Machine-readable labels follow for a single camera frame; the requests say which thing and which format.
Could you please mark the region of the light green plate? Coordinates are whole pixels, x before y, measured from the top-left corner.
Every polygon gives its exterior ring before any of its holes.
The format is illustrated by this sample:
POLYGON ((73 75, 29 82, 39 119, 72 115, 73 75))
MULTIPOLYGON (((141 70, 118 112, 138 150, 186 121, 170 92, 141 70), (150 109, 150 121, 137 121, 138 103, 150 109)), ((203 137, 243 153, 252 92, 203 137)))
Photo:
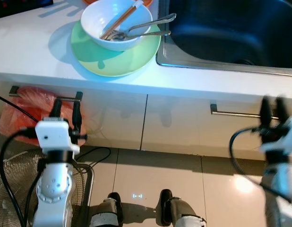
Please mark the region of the light green plate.
POLYGON ((116 52, 96 44, 84 31, 80 22, 75 22, 70 43, 73 55, 89 72, 105 77, 121 77, 145 67, 157 54, 161 37, 145 36, 133 48, 116 52))

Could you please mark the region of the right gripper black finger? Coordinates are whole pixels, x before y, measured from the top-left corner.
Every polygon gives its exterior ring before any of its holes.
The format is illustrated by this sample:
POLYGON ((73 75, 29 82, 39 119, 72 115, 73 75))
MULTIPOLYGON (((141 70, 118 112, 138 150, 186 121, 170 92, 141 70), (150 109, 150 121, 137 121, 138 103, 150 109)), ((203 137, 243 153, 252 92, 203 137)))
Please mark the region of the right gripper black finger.
POLYGON ((261 100, 261 107, 259 111, 259 127, 270 127, 273 119, 273 110, 269 103, 269 97, 265 96, 261 100))
POLYGON ((285 104, 284 97, 276 97, 276 115, 280 124, 285 124, 289 119, 289 109, 285 104))

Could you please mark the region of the red plastic bag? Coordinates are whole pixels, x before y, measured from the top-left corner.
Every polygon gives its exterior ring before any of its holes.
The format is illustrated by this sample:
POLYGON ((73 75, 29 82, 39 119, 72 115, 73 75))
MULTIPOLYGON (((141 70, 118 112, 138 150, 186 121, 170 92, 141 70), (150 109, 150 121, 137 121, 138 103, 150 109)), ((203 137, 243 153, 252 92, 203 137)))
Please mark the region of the red plastic bag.
MULTIPOLYGON (((19 97, 4 99, 15 104, 27 112, 28 115, 4 102, 5 104, 0 115, 0 134, 3 136, 10 136, 23 128, 35 127, 38 121, 45 117, 49 117, 54 101, 58 97, 56 93, 36 87, 21 87, 18 89, 17 95, 19 95, 19 97)), ((69 127, 73 129, 72 114, 73 102, 62 102, 61 117, 68 119, 69 127)), ((19 137, 16 138, 16 140, 30 145, 39 146, 38 139, 19 137)))

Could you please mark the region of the white kitchen cabinet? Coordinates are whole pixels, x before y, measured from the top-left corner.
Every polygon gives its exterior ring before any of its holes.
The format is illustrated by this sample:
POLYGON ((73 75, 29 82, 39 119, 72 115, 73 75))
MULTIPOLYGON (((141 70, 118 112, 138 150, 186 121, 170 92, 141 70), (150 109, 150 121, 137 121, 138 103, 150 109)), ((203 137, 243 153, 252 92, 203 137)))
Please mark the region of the white kitchen cabinet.
POLYGON ((258 118, 211 114, 258 114, 261 100, 233 102, 83 89, 82 112, 87 145, 161 153, 227 157, 230 137, 259 124, 258 118))

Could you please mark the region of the stainless steel sink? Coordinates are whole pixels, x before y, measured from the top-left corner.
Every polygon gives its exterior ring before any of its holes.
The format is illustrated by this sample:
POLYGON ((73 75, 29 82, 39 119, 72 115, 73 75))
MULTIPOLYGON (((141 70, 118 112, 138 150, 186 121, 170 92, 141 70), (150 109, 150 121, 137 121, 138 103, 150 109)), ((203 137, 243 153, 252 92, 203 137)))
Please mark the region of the stainless steel sink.
POLYGON ((292 4, 287 0, 159 0, 156 62, 187 69, 292 77, 292 4))

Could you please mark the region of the metal spoon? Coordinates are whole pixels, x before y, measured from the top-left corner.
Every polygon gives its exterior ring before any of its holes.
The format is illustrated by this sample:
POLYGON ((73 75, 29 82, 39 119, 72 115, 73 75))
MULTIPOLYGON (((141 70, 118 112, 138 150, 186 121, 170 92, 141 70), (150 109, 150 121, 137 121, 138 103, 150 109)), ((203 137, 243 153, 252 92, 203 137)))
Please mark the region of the metal spoon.
POLYGON ((141 36, 168 36, 170 34, 172 34, 171 31, 163 31, 163 32, 159 31, 159 32, 142 33, 138 35, 129 35, 128 33, 125 33, 125 32, 114 31, 106 39, 109 41, 120 42, 120 41, 131 40, 131 39, 141 37, 141 36))

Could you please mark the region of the robot right leg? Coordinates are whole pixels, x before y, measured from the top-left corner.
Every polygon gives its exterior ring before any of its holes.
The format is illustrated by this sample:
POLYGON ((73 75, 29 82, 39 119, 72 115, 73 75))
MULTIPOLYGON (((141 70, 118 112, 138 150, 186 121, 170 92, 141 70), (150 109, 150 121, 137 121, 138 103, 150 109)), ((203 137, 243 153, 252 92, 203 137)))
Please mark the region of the robot right leg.
POLYGON ((159 199, 159 219, 162 227, 207 227, 206 220, 198 216, 193 208, 170 189, 163 189, 159 199))

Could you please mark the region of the white bowl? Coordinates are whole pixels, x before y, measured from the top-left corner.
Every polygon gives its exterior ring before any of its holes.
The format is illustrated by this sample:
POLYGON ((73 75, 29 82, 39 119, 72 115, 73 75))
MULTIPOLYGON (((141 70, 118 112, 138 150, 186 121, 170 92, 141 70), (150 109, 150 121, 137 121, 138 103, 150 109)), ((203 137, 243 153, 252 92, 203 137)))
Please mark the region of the white bowl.
MULTIPOLYGON (((80 19, 81 26, 92 38, 92 41, 100 45, 102 48, 117 52, 127 51, 128 49, 135 47, 140 42, 141 37, 116 42, 100 39, 100 36, 134 2, 135 0, 98 0, 87 6, 83 11, 80 19)), ((126 32, 133 26, 152 21, 152 13, 149 11, 148 7, 142 5, 138 7, 127 19, 125 19, 125 21, 122 22, 122 24, 120 24, 120 26, 118 26, 115 30, 126 32)), ((150 28, 148 26, 144 26, 131 30, 129 35, 148 33, 149 30, 150 28)))

